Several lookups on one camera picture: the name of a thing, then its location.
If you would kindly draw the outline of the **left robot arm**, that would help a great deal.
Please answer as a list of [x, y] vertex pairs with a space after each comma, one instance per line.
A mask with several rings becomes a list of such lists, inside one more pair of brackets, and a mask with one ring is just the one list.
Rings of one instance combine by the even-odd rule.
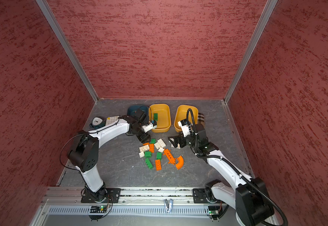
[[79, 131], [67, 141], [72, 143], [67, 151], [67, 158], [73, 167], [65, 168], [78, 171], [85, 183], [85, 191], [99, 202], [107, 193], [97, 168], [100, 148], [123, 134], [134, 135], [141, 143], [146, 143], [151, 139], [149, 131], [157, 127], [157, 122], [140, 109], [134, 115], [121, 115], [112, 123], [101, 127], [95, 120], [97, 117], [92, 120], [91, 131]]

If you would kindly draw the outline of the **cream lego brick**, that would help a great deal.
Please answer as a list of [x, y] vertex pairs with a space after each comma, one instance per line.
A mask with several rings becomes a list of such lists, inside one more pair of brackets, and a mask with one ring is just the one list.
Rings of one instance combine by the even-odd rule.
[[139, 151], [140, 152], [150, 151], [150, 146], [149, 145], [144, 145], [142, 147], [139, 147]]

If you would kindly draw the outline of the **plaid checkered box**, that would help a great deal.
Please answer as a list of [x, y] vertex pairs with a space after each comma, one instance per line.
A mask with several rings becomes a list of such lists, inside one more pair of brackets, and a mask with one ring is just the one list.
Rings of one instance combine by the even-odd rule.
[[205, 125], [205, 116], [202, 113], [198, 114], [198, 124]]

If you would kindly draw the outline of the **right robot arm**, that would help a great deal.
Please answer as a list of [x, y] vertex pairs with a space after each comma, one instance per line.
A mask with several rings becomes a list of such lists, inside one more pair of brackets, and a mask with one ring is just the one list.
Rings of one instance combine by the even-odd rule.
[[214, 180], [206, 185], [206, 198], [210, 202], [222, 201], [235, 210], [241, 226], [269, 226], [267, 219], [276, 212], [282, 225], [289, 224], [285, 213], [270, 198], [265, 182], [252, 178], [236, 167], [221, 150], [209, 141], [201, 124], [183, 125], [177, 136], [168, 138], [173, 147], [190, 147], [194, 155], [212, 166], [227, 182]]

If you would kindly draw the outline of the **green lego cube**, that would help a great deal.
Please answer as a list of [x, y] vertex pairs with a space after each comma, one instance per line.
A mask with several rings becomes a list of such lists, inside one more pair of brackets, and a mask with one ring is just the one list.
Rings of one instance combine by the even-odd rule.
[[152, 153], [150, 151], [146, 151], [146, 152], [144, 152], [144, 157], [145, 158], [151, 158], [152, 157]]
[[161, 160], [162, 159], [162, 153], [161, 152], [157, 152], [156, 159], [157, 160]]

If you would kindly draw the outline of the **green long lego brick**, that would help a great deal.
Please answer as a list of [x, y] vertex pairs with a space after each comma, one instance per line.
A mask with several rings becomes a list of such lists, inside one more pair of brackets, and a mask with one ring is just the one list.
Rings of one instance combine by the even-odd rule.
[[152, 169], [152, 168], [153, 168], [153, 165], [152, 165], [152, 163], [150, 162], [149, 158], [146, 158], [146, 159], [145, 159], [145, 164], [147, 165], [147, 167], [148, 167], [149, 169]]

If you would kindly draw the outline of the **middle yellow container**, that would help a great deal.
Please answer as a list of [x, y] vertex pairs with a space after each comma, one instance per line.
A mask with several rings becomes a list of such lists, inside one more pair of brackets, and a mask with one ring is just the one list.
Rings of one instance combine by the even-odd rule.
[[167, 104], [153, 104], [150, 106], [151, 120], [153, 114], [158, 114], [157, 128], [153, 129], [154, 133], [168, 132], [171, 127], [170, 107]]

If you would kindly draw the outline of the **dark teal container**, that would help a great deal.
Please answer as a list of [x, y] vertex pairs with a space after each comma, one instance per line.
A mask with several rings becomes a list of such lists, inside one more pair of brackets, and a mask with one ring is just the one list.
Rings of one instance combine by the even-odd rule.
[[146, 116], [150, 116], [149, 114], [149, 106], [147, 105], [132, 105], [127, 109], [127, 115], [131, 117], [138, 117], [137, 111], [141, 110], [144, 112]]

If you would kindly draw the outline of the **beige calculator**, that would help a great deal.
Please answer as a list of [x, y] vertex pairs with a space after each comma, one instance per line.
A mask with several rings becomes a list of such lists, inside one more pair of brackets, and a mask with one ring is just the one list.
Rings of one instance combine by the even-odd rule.
[[120, 116], [111, 116], [106, 119], [106, 124], [105, 126], [109, 126], [112, 124], [116, 124], [119, 121]]

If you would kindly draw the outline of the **orange long lego beam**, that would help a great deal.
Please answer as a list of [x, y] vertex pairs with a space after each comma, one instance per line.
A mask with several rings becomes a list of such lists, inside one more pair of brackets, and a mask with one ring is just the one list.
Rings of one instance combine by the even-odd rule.
[[175, 160], [175, 158], [172, 156], [172, 154], [171, 154], [171, 152], [170, 152], [169, 149], [165, 149], [165, 150], [163, 151], [163, 153], [164, 153], [164, 155], [167, 157], [167, 159], [168, 159], [168, 161], [169, 161], [170, 164], [173, 164], [173, 165], [176, 164], [176, 160]]

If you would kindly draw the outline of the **orange 2x4 lego bottom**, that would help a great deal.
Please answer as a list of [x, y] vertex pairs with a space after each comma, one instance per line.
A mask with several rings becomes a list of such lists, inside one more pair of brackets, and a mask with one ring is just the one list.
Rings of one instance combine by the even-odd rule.
[[161, 165], [161, 160], [157, 159], [155, 160], [155, 167], [156, 167], [156, 171], [159, 171], [162, 169], [162, 165]]

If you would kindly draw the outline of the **small teal alarm clock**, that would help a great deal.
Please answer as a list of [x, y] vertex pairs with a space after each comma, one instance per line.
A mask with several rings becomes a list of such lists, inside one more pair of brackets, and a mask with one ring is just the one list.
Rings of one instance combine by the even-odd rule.
[[106, 125], [106, 119], [101, 117], [94, 117], [92, 122], [90, 123], [90, 128], [93, 130], [100, 129]]

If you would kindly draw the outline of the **yellow container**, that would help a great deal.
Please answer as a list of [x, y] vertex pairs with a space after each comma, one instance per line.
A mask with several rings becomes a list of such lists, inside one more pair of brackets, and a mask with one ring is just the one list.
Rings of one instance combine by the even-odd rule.
[[153, 129], [154, 133], [168, 132], [171, 127], [170, 107], [167, 104], [153, 104], [150, 106], [151, 120], [153, 114], [158, 114], [157, 128]]
[[199, 110], [196, 107], [191, 106], [191, 105], [180, 105], [177, 108], [177, 113], [176, 113], [175, 120], [174, 120], [174, 127], [177, 132], [181, 131], [181, 128], [180, 128], [178, 122], [186, 119], [188, 109], [192, 109], [192, 112], [194, 114], [195, 123], [196, 124], [198, 123]]

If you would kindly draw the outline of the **white lego block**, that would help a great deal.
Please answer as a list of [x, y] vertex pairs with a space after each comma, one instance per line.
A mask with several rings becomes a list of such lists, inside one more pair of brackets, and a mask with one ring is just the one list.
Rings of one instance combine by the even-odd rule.
[[158, 142], [156, 142], [156, 143], [154, 144], [154, 146], [155, 146], [156, 149], [160, 149], [160, 148], [161, 148], [161, 145], [160, 145]]

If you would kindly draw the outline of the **orange curved lego piece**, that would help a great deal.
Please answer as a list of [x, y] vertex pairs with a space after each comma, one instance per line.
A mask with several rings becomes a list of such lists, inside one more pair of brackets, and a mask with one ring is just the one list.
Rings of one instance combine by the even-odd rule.
[[177, 163], [176, 163], [176, 168], [179, 170], [179, 169], [181, 169], [183, 166], [184, 166], [184, 159], [183, 159], [183, 157], [182, 156], [179, 156], [178, 158], [177, 158]]

